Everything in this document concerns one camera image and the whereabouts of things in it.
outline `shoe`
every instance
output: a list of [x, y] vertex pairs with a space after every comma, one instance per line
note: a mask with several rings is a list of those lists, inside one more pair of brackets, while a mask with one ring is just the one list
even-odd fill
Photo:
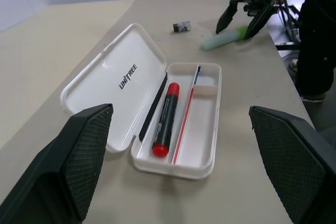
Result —
[[293, 59], [289, 62], [289, 69], [293, 72], [298, 72], [298, 59]]
[[327, 96], [327, 93], [317, 94], [317, 95], [302, 95], [301, 100], [303, 102], [313, 102], [319, 103], [323, 102]]

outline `table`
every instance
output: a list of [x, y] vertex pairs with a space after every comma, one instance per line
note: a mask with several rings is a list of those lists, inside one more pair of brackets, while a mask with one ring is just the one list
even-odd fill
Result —
[[[127, 25], [137, 22], [163, 50], [168, 65], [213, 62], [221, 66], [215, 167], [207, 179], [189, 181], [138, 172], [132, 165], [129, 149], [121, 154], [106, 153], [84, 224], [291, 223], [266, 175], [248, 109], [261, 105], [299, 116], [310, 124], [311, 121], [267, 29], [249, 41], [211, 51], [199, 48], [200, 42], [214, 31], [228, 3], [229, 0], [127, 0], [52, 6], [8, 31], [6, 52], [10, 53], [11, 48], [22, 50], [29, 60], [11, 59], [13, 73], [7, 72], [7, 82], [18, 85], [14, 80], [20, 71], [14, 71], [15, 64], [25, 63], [21, 68], [26, 69], [25, 74], [34, 75], [30, 71], [34, 71], [36, 64], [41, 70], [36, 74], [39, 79], [20, 79], [20, 87], [29, 87], [30, 93], [24, 90], [20, 99], [1, 104], [7, 115], [16, 111], [15, 117], [2, 119], [2, 127], [10, 127], [21, 118], [25, 122], [13, 136], [7, 135], [0, 149], [0, 173], [4, 175], [0, 176], [0, 201], [69, 119], [59, 102], [65, 85]], [[250, 19], [239, 8], [229, 29], [248, 24]], [[184, 20], [192, 22], [192, 31], [172, 33], [172, 24]], [[108, 26], [112, 28], [103, 36]], [[92, 43], [97, 44], [88, 51]], [[14, 49], [18, 44], [22, 48]], [[25, 49], [34, 49], [35, 54]], [[13, 85], [5, 86], [3, 92], [19, 95], [19, 91], [12, 91]], [[47, 89], [44, 99], [39, 97], [41, 93], [35, 93], [41, 87]], [[27, 102], [28, 94], [30, 99], [38, 100], [35, 106]], [[15, 110], [19, 101], [20, 110]], [[34, 111], [33, 115], [27, 118], [26, 110]]]

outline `black pants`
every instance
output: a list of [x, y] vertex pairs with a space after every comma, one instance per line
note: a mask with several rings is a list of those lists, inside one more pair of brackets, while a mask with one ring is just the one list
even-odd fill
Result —
[[[336, 3], [317, 0], [336, 19]], [[296, 86], [301, 95], [327, 92], [333, 83], [336, 67], [336, 25], [306, 0], [301, 8], [300, 54]]]

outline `small eraser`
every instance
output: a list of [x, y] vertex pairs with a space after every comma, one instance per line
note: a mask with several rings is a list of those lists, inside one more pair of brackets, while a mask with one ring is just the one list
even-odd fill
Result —
[[174, 27], [174, 32], [175, 33], [181, 33], [183, 31], [190, 31], [191, 30], [191, 23], [190, 23], [190, 21], [180, 22], [180, 23], [174, 24], [173, 27]]

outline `person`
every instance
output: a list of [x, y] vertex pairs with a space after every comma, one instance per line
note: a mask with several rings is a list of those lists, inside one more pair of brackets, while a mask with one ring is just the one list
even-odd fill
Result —
[[336, 67], [336, 0], [317, 2], [319, 8], [312, 0], [306, 0], [302, 5], [299, 59], [292, 60], [289, 65], [297, 71], [296, 87], [306, 102], [324, 101], [333, 84]]

